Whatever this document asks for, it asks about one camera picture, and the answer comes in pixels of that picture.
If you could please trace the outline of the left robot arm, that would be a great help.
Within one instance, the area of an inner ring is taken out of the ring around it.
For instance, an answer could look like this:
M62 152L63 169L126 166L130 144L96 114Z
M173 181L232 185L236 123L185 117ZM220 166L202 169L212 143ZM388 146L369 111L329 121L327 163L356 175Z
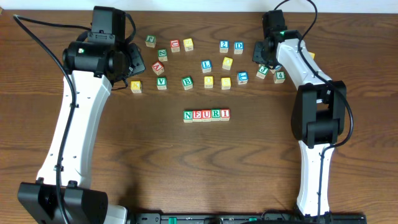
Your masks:
M52 143L35 182L17 198L38 223L126 223L127 209L91 189L91 159L100 117L116 82L145 70L126 23L132 17L96 6L90 27L63 51L63 99Z

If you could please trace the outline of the green R block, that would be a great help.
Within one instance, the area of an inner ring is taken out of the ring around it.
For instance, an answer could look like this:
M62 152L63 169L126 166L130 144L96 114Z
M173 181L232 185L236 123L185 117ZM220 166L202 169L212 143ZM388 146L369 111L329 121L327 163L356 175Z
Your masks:
M220 121L221 120L221 110L220 109L212 109L211 120L212 121Z

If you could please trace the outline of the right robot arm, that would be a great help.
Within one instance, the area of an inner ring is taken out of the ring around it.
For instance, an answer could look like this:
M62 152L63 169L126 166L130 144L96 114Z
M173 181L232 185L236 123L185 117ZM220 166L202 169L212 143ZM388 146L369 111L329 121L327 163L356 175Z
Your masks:
M297 89L290 122L302 157L297 209L305 218L322 217L330 211L330 164L344 130L346 86L319 68L303 35L287 28L282 10L264 13L262 27L264 40L256 42L253 62L283 67Z

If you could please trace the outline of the green N block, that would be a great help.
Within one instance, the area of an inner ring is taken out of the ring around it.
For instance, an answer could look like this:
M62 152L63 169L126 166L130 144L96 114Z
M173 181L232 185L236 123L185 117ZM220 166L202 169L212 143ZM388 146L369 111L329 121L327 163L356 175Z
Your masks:
M193 122L193 111L184 111L183 112L183 122L184 123L192 123Z

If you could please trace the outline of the red I block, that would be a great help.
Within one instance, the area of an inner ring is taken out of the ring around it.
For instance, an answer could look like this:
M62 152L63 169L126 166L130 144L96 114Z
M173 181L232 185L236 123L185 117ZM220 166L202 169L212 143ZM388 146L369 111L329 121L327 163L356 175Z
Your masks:
M230 109L220 109L220 120L229 121L231 117Z

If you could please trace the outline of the red U block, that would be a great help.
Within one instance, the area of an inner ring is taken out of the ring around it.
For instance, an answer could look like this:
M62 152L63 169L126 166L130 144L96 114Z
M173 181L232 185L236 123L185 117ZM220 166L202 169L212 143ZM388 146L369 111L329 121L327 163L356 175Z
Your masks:
M211 110L202 110L201 111L201 120L203 122L210 122L211 121Z

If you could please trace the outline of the red E block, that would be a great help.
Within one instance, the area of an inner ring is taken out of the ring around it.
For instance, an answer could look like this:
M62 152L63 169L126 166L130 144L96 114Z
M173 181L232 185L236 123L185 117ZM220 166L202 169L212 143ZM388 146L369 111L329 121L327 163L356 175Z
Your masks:
M193 110L193 122L202 122L202 110Z

